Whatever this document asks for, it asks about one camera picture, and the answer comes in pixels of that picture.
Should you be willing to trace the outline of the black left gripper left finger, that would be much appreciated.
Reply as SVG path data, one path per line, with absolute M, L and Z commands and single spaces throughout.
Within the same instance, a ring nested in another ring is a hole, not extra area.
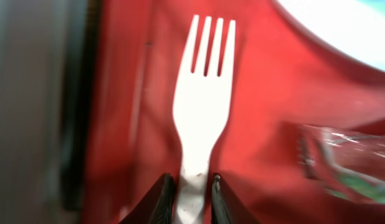
M 176 184 L 164 173 L 119 224 L 172 224 Z

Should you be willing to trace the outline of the red plastic tray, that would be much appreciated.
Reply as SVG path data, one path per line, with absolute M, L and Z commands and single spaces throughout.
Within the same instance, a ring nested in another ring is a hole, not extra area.
M 322 48 L 271 1 L 104 1 L 82 223 L 117 223 L 163 173 L 178 176 L 172 102 L 193 15 L 235 20 L 227 127 L 211 158 L 260 223 L 385 223 L 306 179 L 300 124 L 385 134 L 385 73 Z

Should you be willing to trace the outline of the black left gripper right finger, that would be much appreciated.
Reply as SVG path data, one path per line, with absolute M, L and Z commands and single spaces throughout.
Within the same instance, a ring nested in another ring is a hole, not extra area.
M 220 174 L 212 181 L 212 224 L 260 224 Z

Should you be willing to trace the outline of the red snack wrapper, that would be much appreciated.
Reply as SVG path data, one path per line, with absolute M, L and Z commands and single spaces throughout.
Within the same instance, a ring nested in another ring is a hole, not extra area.
M 329 194 L 385 205 L 385 135 L 302 125 L 298 148 L 305 177 Z

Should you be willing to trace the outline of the grey dishwasher rack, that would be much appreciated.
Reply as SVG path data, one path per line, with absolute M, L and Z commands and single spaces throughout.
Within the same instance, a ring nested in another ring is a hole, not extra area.
M 0 0 L 0 223 L 80 223 L 101 1 Z

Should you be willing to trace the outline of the light blue plate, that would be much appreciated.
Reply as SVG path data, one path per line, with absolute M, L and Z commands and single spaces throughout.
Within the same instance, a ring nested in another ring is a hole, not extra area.
M 385 72 L 385 0 L 276 0 L 275 5 L 321 45 Z

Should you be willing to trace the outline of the white plastic fork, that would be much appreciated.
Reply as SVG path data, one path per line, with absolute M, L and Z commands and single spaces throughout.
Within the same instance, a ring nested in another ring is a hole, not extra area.
M 174 92 L 173 121 L 182 148 L 175 224 L 203 222 L 210 157 L 231 107 L 236 22 L 229 23 L 224 50 L 223 18 L 218 18 L 208 46 L 211 22 L 207 16 L 197 45 L 199 16 L 193 17 Z

